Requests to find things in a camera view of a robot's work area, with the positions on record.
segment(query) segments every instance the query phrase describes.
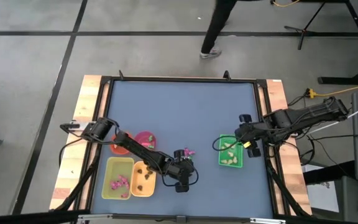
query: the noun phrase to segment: sneaker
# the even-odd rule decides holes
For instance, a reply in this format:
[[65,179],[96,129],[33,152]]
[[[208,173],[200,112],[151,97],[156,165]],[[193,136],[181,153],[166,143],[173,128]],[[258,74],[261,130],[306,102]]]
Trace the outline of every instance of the sneaker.
[[212,50],[209,52],[209,54],[200,53],[200,57],[201,57],[201,59],[215,58],[215,57],[219,56],[221,53],[222,53],[221,49],[219,49],[217,47],[213,47]]

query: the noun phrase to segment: orange bowl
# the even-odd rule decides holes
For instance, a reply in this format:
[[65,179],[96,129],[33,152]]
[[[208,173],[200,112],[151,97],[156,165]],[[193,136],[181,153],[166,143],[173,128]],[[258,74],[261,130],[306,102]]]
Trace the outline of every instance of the orange bowl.
[[[130,138],[132,138],[132,135],[130,133],[128,133],[128,132],[126,132],[126,133],[128,134],[128,136]],[[115,138],[116,138],[116,135],[113,135],[111,140],[113,141],[113,140],[115,140]],[[129,151],[126,150],[124,147],[117,146],[115,144],[110,145],[110,150],[112,153],[117,154],[117,155],[125,155],[125,154],[129,153]]]

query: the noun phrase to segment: wooden table frame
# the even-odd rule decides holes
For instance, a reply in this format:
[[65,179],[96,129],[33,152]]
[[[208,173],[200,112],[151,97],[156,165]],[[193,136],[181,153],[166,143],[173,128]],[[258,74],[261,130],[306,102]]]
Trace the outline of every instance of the wooden table frame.
[[[112,92],[112,89],[109,88],[110,80],[112,80],[111,77],[104,77],[101,75],[84,76],[73,120],[89,122],[95,121],[98,117],[107,115],[107,110],[105,110],[106,107],[109,107],[107,98],[108,96],[111,96]],[[255,97],[260,98],[260,114],[287,108],[287,101],[285,99],[281,80],[256,80],[256,82],[255,80],[252,80],[252,82],[256,83],[255,86],[258,88],[258,91],[255,92]],[[74,140],[76,140],[76,137],[69,135],[67,142],[72,142]],[[295,140],[293,139],[289,139],[288,142],[295,144]],[[99,151],[97,150],[98,147],[100,146],[89,144],[86,141],[81,140],[65,149],[55,189],[53,191],[52,201],[50,203],[51,209],[58,207],[74,189],[80,177],[92,163],[95,152]],[[270,148],[269,150],[270,153],[273,154],[273,149]],[[302,209],[311,214],[298,151],[293,146],[285,144],[281,146],[276,158],[277,159],[272,158],[273,166],[275,166],[277,172],[284,178],[287,189],[291,192],[294,199],[301,205]],[[80,193],[81,197],[77,197],[77,200],[71,205],[70,209],[90,208],[90,201],[86,201],[86,199],[92,197],[91,194],[93,189],[90,190],[90,186],[93,186],[94,184],[90,184],[90,182],[94,182],[96,179],[95,177],[96,174],[93,174],[90,180],[87,181]],[[282,199],[279,188],[275,184],[274,187],[272,187],[272,181],[269,184],[275,194],[275,197],[272,197],[272,201],[277,204],[277,206],[273,206],[275,207],[273,208],[273,212],[277,214],[294,215],[295,213],[288,206],[288,203]]]

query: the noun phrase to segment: orange tray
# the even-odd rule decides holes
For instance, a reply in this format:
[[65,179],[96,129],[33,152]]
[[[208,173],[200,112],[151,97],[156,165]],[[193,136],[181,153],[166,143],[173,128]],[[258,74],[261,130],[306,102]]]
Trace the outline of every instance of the orange tray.
[[[132,138],[132,135],[130,133],[127,132],[127,134],[130,138]],[[116,138],[116,135],[113,135],[111,140],[113,141],[113,140],[115,140],[115,138]],[[129,151],[126,150],[124,147],[117,146],[115,144],[110,145],[110,150],[112,153],[117,154],[117,155],[125,155],[125,154],[129,153]]]
[[146,180],[145,175],[148,173],[147,166],[143,161],[136,162],[134,165],[132,180],[131,180],[131,193],[136,197],[149,197],[153,195],[155,188],[156,173],[152,171],[149,178]]

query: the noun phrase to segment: yellow tray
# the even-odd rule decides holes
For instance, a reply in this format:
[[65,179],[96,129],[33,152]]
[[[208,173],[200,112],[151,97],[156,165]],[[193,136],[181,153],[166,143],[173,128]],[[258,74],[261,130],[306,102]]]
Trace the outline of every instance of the yellow tray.
[[[134,168],[134,160],[130,157],[110,157],[106,164],[106,173],[104,175],[102,198],[103,199],[116,199],[127,200],[131,197],[132,185],[132,170]],[[118,175],[122,175],[130,181],[129,189],[125,186],[113,190],[110,187],[110,182],[119,180]],[[128,197],[122,198],[121,195],[128,193]]]
[[143,161],[135,163],[132,179],[131,179],[131,193],[136,197],[149,197],[153,195],[155,188],[155,172],[149,175],[146,180],[145,175],[148,173],[147,166]]

